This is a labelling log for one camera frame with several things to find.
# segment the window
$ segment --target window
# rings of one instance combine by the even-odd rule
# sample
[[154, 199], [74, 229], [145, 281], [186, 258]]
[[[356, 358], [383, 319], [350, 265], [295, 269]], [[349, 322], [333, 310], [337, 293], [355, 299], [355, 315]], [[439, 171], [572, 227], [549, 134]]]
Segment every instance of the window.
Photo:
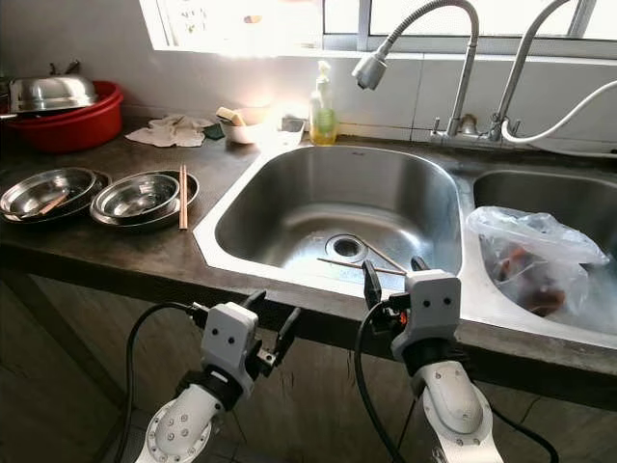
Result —
[[[277, 54], [289, 49], [372, 50], [428, 0], [141, 0], [155, 48]], [[479, 53], [513, 54], [552, 0], [470, 0], [480, 18]], [[617, 0], [571, 0], [540, 28], [532, 54], [617, 58]], [[446, 7], [405, 31], [393, 51], [465, 49], [469, 19]]]

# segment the cloth rag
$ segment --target cloth rag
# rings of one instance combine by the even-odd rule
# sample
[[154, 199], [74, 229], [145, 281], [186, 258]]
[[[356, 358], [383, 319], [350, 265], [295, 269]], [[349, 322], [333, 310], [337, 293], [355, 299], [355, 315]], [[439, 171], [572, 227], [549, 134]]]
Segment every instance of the cloth rag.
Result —
[[212, 124], [208, 119], [171, 114], [163, 119], [154, 119], [148, 123], [148, 127], [125, 136], [129, 140], [156, 147], [200, 147], [205, 138], [203, 128]]

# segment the stainless steel sink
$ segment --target stainless steel sink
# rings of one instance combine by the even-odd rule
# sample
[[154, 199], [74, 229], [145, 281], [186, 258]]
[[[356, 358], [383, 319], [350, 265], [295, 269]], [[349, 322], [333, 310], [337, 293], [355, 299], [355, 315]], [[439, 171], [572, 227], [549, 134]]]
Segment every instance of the stainless steel sink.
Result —
[[[454, 181], [398, 151], [300, 148], [249, 169], [195, 235], [209, 265], [362, 295], [362, 271], [325, 261], [411, 270], [411, 258], [458, 273], [461, 220]], [[382, 274], [384, 288], [403, 288]]]
[[[589, 177], [530, 172], [493, 172], [473, 185], [475, 203], [548, 212], [584, 232], [617, 256], [617, 184]], [[589, 295], [580, 313], [557, 311], [549, 319], [617, 334], [617, 263], [588, 267]]]
[[[435, 149], [422, 157], [346, 146], [262, 155], [194, 234], [210, 266], [326, 291], [315, 292], [321, 300], [328, 291], [354, 296], [354, 305], [362, 298], [361, 270], [318, 258], [371, 259], [392, 268], [369, 243], [410, 270], [411, 257], [420, 255], [459, 276], [463, 319], [617, 349], [617, 319], [598, 325], [585, 316], [542, 318], [510, 301], [489, 278], [478, 236], [462, 226], [479, 205], [550, 212], [606, 252], [617, 252], [617, 176], [589, 169], [572, 175], [551, 165], [528, 172], [520, 164], [489, 153], [464, 162]], [[617, 291], [617, 268], [603, 278], [592, 291], [604, 293], [606, 285]], [[387, 292], [403, 288], [401, 276], [380, 279]], [[358, 300], [359, 311], [362, 306]], [[596, 311], [602, 315], [601, 305]]]

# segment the sink basin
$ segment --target sink basin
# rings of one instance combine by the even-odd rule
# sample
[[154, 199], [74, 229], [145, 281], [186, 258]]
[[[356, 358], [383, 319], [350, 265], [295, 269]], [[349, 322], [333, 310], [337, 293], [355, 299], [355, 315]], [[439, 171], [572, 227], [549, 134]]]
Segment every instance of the sink basin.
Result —
[[[475, 204], [528, 212], [548, 212], [559, 222], [592, 238], [607, 255], [617, 256], [617, 184], [529, 172], [493, 172], [473, 185]], [[617, 334], [617, 264], [588, 268], [589, 295], [579, 314], [557, 311], [548, 319]]]
[[[197, 226], [211, 266], [354, 295], [362, 271], [318, 260], [406, 270], [422, 256], [454, 274], [462, 263], [457, 190], [439, 166], [408, 153], [309, 147], [259, 158]], [[403, 277], [380, 274], [382, 286]]]

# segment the gooseneck faucet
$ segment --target gooseneck faucet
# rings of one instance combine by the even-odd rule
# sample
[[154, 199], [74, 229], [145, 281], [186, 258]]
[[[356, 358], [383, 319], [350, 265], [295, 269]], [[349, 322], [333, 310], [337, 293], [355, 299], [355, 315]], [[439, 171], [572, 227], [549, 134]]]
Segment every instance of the gooseneck faucet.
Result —
[[[463, 65], [463, 71], [459, 81], [459, 88], [456, 93], [456, 99], [454, 101], [454, 108], [452, 109], [452, 116], [447, 125], [447, 129], [440, 135], [444, 137], [453, 137], [456, 135], [459, 123], [461, 121], [461, 112], [463, 111], [463, 103], [465, 102], [465, 96], [467, 94], [467, 88], [469, 85], [469, 79], [471, 77], [471, 69], [473, 68], [473, 60], [475, 58], [475, 49], [478, 43], [479, 35], [479, 20], [478, 14], [475, 11], [473, 5], [467, 0], [433, 0], [426, 5], [418, 8], [413, 13], [401, 22], [396, 29], [386, 38], [386, 40], [379, 46], [377, 51], [371, 53], [368, 56], [362, 58], [356, 67], [354, 68], [352, 75], [358, 80], [358, 85], [362, 88], [369, 88], [375, 90], [379, 81], [381, 80], [386, 68], [386, 56], [390, 49], [394, 45], [394, 42], [405, 32], [405, 30], [417, 19], [421, 18], [427, 13], [436, 10], [441, 7], [459, 7], [465, 10], [469, 16], [471, 22], [471, 34], [469, 36], [469, 43], [467, 45], [467, 54], [465, 56], [465, 64]], [[435, 131], [439, 125], [439, 120], [436, 120]]]
[[512, 101], [512, 96], [514, 95], [514, 91], [519, 84], [519, 80], [521, 79], [521, 73], [523, 72], [524, 62], [527, 59], [527, 55], [529, 54], [529, 48], [531, 47], [531, 43], [533, 39], [536, 37], [538, 33], [538, 29], [544, 23], [544, 21], [560, 6], [564, 3], [569, 2], [570, 0], [554, 0], [551, 2], [546, 8], [542, 10], [538, 17], [531, 23], [526, 32], [524, 33], [523, 38], [521, 39], [521, 43], [519, 44], [519, 49], [517, 51], [516, 58], [514, 59], [514, 65], [512, 65], [512, 69], [510, 69], [510, 75], [508, 77], [508, 82], [503, 91], [503, 95], [501, 96], [501, 101], [499, 102], [499, 107], [495, 113], [491, 116], [491, 129], [489, 130], [489, 139], [498, 142], [501, 140], [501, 124], [506, 117], [508, 109], [510, 108], [510, 101]]

